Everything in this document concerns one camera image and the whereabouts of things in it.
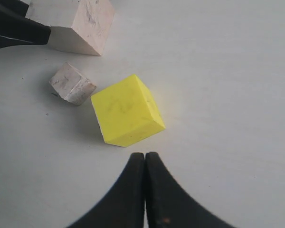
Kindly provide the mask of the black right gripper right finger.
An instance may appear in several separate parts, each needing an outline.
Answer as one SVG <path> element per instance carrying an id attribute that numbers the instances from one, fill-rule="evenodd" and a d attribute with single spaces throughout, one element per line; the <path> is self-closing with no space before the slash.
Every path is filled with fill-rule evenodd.
<path id="1" fill-rule="evenodd" d="M 150 228 L 231 228 L 172 177 L 156 152 L 145 156 L 145 200 Z"/>

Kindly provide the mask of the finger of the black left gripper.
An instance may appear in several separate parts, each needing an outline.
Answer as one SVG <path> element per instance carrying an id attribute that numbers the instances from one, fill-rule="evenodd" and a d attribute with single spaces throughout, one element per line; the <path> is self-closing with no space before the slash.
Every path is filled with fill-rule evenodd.
<path id="1" fill-rule="evenodd" d="M 0 49 L 48 43 L 50 27 L 26 18 L 28 9 L 21 0 L 0 0 Z"/>

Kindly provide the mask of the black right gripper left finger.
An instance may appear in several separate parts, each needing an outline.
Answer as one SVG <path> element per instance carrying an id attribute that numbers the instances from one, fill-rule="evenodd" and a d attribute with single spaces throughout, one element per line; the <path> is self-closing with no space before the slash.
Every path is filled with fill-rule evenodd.
<path id="1" fill-rule="evenodd" d="M 135 152 L 107 194 L 71 228 L 142 228 L 144 154 Z"/>

